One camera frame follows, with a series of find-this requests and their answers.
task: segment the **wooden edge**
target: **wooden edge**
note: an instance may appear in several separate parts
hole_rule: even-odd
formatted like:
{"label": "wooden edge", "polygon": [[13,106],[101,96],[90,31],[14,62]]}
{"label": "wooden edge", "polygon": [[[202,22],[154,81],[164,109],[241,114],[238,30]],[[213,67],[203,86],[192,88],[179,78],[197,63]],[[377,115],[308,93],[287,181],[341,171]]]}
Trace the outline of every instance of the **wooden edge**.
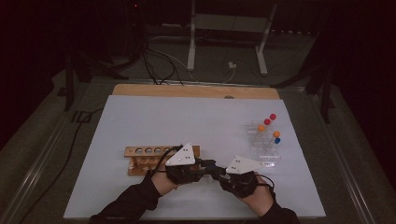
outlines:
{"label": "wooden edge", "polygon": [[253,87],[118,84],[114,88],[112,94],[131,95],[131,96],[272,99],[272,100],[280,99],[276,89],[253,88]]}

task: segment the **wire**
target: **wire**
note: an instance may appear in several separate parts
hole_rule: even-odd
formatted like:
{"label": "wire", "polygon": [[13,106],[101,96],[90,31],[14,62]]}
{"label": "wire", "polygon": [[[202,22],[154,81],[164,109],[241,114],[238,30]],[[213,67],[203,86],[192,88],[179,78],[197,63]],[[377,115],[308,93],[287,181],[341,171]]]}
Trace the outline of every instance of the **wire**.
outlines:
{"label": "wire", "polygon": [[50,189],[52,188],[52,186],[56,183],[56,181],[59,179],[59,177],[61,176],[61,174],[64,172],[64,169],[66,168],[67,164],[70,162],[70,158],[73,154],[73,149],[74,149],[74,144],[76,143],[76,139],[78,136],[78,131],[81,128],[82,124],[84,123],[85,120],[90,120],[92,115],[94,113],[97,113],[99,111],[103,110],[103,108],[94,110],[92,112],[87,112],[87,111],[81,111],[81,112],[85,112],[88,113],[88,115],[86,117],[84,117],[84,119],[79,123],[79,125],[76,128],[75,134],[73,136],[73,140],[72,140],[72,144],[70,145],[69,148],[69,152],[66,158],[66,161],[64,162],[64,165],[62,166],[61,170],[58,172],[58,174],[55,176],[55,178],[52,180],[52,182],[47,186],[47,188],[41,193],[41,195],[38,197],[38,199],[33,203],[33,205],[27,210],[27,212],[25,213],[25,215],[22,217],[22,219],[20,220],[19,224],[22,224],[23,221],[27,218],[27,216],[32,212],[32,210],[35,208],[35,206],[41,201],[41,199],[43,199],[43,197],[48,193],[48,191],[50,191]]}
{"label": "wire", "polygon": [[226,84],[227,82],[231,81],[231,79],[233,79],[233,75],[235,75],[235,68],[233,68],[233,74],[231,77],[227,81],[221,82],[220,84]]}
{"label": "wire", "polygon": [[158,52],[158,53],[161,53],[161,54],[163,54],[163,55],[166,55],[166,56],[168,56],[169,58],[171,58],[171,59],[177,61],[178,63],[180,63],[181,65],[183,65],[183,67],[186,69],[187,73],[189,74],[190,78],[191,78],[193,81],[195,81],[195,82],[197,82],[197,83],[200,83],[200,81],[196,80],[196,79],[192,76],[192,74],[191,74],[191,73],[189,72],[189,70],[187,69],[186,64],[184,64],[181,60],[179,60],[178,58],[176,58],[176,57],[174,57],[174,56],[172,56],[172,55],[170,55],[170,54],[160,52],[160,51],[158,51],[158,50],[156,50],[156,49],[151,49],[151,50],[156,51],[156,52]]}
{"label": "wire", "polygon": [[264,177],[265,179],[269,180],[269,181],[272,183],[272,189],[275,188],[274,181],[273,181],[270,177],[268,177],[268,176],[266,176],[266,175],[258,175],[258,176]]}
{"label": "wire", "polygon": [[236,59],[235,62],[240,62],[240,63],[244,63],[245,65],[247,65],[250,72],[260,81],[260,84],[264,85],[264,83],[262,82],[263,76],[257,74],[256,71],[254,71],[254,69],[251,67],[250,63],[248,63],[247,61],[242,60],[242,59]]}
{"label": "wire", "polygon": [[146,51],[143,49],[142,50],[142,57],[143,57],[143,63],[146,66],[146,70],[148,71],[148,75],[151,77],[152,81],[154,82],[155,85],[158,85],[157,79],[156,79],[156,74],[153,72],[153,67],[151,64],[149,64],[149,60],[146,55]]}
{"label": "wire", "polygon": [[152,174],[154,175],[155,172],[164,172],[164,171],[159,171],[158,169],[160,168],[161,163],[163,163],[163,159],[165,159],[165,157],[171,152],[171,151],[179,151],[181,148],[183,148],[182,145],[178,146],[178,147],[171,147],[169,150],[165,151],[163,153],[163,155],[161,156],[160,160],[157,163],[157,166],[155,167],[155,169],[152,171]]}
{"label": "wire", "polygon": [[268,68],[268,73],[270,73],[271,71],[273,71],[274,68],[279,67],[280,65],[285,64],[286,62],[290,61],[291,59],[295,58],[297,55],[299,55],[303,49],[305,49],[306,45],[309,43],[310,40],[310,36],[307,38],[307,40],[305,41],[305,43],[303,44],[303,46],[298,49],[291,57],[289,57],[288,59],[282,61],[281,63],[275,64],[274,66]]}
{"label": "wire", "polygon": [[170,78],[174,73],[176,73],[178,81],[180,82],[180,84],[181,84],[182,86],[184,86],[183,82],[182,82],[181,79],[180,79],[180,75],[179,75],[179,73],[178,73],[178,71],[177,71],[177,68],[176,68],[175,64],[172,62],[172,60],[171,60],[171,58],[169,57],[169,55],[167,55],[167,54],[165,54],[165,53],[162,53],[162,52],[159,52],[158,50],[153,50],[153,49],[148,49],[148,50],[150,50],[150,51],[152,51],[152,52],[155,52],[155,53],[161,55],[161,56],[158,56],[158,55],[151,54],[151,55],[153,55],[153,56],[156,56],[156,57],[159,57],[159,58],[162,58],[162,59],[166,60],[166,61],[169,62],[169,63],[172,65],[172,67],[173,67],[172,74],[169,75],[168,77],[165,77],[165,78],[163,79],[163,81],[165,81],[166,79]]}

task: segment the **red ball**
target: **red ball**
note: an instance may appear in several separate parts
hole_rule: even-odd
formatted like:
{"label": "red ball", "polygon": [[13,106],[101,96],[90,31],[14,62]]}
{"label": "red ball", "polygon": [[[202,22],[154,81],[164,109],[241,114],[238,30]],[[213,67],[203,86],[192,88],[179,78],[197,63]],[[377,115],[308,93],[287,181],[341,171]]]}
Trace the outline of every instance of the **red ball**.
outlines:
{"label": "red ball", "polygon": [[271,119],[271,120],[276,119],[276,114],[271,114],[271,115],[270,115],[270,119]]}
{"label": "red ball", "polygon": [[270,119],[265,119],[265,120],[264,120],[264,124],[265,124],[265,125],[270,125],[270,123],[271,123],[271,120],[270,120]]}

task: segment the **transparent box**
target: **transparent box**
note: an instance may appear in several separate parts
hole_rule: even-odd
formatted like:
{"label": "transparent box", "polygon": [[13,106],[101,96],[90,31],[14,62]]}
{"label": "transparent box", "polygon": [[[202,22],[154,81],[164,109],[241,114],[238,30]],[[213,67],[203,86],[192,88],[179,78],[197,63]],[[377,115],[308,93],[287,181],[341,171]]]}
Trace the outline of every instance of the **transparent box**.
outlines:
{"label": "transparent box", "polygon": [[280,160],[276,147],[280,139],[276,140],[273,133],[271,126],[264,125],[261,120],[253,120],[247,127],[250,155],[262,161],[265,167],[275,167]]}

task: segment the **wooden block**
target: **wooden block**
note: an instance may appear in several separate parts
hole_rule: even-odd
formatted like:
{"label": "wooden block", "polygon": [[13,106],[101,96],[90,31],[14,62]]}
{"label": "wooden block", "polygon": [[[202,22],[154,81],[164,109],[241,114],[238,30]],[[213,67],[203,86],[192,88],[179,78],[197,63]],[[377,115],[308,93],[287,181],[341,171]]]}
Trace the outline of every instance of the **wooden block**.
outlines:
{"label": "wooden block", "polygon": [[[148,146],[148,147],[126,147],[125,158],[131,158],[128,166],[128,175],[145,175],[147,170],[153,170],[160,161],[163,153],[173,146]],[[192,146],[194,156],[199,158],[200,147]],[[169,158],[175,155],[175,151],[170,152],[162,161],[164,164]]]}

